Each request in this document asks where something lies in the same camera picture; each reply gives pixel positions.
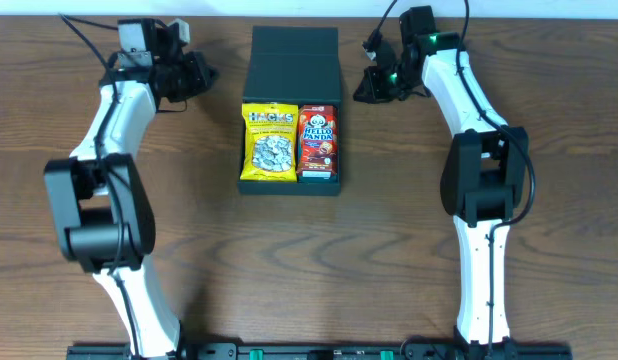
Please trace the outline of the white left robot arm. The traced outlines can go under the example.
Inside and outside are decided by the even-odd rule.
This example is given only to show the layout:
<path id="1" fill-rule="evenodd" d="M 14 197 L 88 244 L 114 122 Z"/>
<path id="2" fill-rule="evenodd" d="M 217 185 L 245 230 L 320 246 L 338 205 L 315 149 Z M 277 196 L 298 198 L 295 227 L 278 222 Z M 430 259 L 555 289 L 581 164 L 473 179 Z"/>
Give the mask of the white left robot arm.
<path id="1" fill-rule="evenodd" d="M 88 132 L 44 168 L 59 248 L 104 288 L 127 331 L 126 344 L 74 344 L 69 359 L 202 359 L 167 304 L 152 252 L 155 217 L 135 164 L 162 101 L 185 104 L 218 76 L 202 53 L 186 52 L 187 22 L 122 19 L 120 48 L 100 60 L 100 104 Z"/>

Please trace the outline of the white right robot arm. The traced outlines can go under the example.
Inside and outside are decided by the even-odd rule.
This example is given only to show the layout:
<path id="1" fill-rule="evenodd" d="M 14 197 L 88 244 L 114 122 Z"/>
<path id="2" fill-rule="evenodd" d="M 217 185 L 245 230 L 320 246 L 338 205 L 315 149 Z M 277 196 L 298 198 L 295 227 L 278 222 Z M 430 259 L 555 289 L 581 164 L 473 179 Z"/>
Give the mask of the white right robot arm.
<path id="1" fill-rule="evenodd" d="M 459 242 L 461 300 L 456 330 L 492 355 L 510 336 L 504 305 L 504 257 L 510 228 L 528 213 L 535 183 L 528 135 L 491 106 L 457 33 L 411 35 L 403 55 L 374 31 L 363 44 L 372 60 L 354 94 L 369 104 L 404 100 L 421 87 L 437 102 L 452 136 L 440 196 Z"/>

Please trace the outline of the yellow snack bag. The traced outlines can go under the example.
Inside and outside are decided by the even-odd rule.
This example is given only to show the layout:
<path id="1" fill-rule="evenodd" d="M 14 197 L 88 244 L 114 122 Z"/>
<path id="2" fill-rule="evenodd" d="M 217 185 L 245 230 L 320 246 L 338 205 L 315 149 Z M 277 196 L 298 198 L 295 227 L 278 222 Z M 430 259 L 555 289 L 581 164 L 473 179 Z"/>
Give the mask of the yellow snack bag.
<path id="1" fill-rule="evenodd" d="M 299 108 L 294 104 L 243 103 L 245 150 L 242 181 L 296 182 Z"/>

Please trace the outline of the red Hello Panda box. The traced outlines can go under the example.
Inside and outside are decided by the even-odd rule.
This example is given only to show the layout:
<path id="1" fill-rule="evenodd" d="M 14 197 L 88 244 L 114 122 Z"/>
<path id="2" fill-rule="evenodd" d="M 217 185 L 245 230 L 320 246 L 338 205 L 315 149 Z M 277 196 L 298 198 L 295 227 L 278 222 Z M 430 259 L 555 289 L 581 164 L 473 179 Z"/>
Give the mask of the red Hello Panda box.
<path id="1" fill-rule="evenodd" d="M 337 109 L 305 105 L 298 124 L 297 174 L 303 179 L 332 180 L 337 175 Z"/>

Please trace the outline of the black storage box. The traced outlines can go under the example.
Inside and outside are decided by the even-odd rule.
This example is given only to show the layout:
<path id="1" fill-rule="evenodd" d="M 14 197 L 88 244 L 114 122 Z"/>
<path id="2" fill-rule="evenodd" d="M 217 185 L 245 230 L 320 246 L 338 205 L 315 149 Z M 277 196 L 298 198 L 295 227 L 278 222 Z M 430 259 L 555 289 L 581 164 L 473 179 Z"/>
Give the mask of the black storage box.
<path id="1" fill-rule="evenodd" d="M 338 31 L 333 27 L 256 26 L 252 32 L 250 63 L 243 103 L 331 105 L 337 109 L 337 175 L 332 180 L 296 182 L 242 181 L 245 122 L 238 189 L 246 195 L 336 196 L 341 191 L 342 84 L 338 57 Z"/>

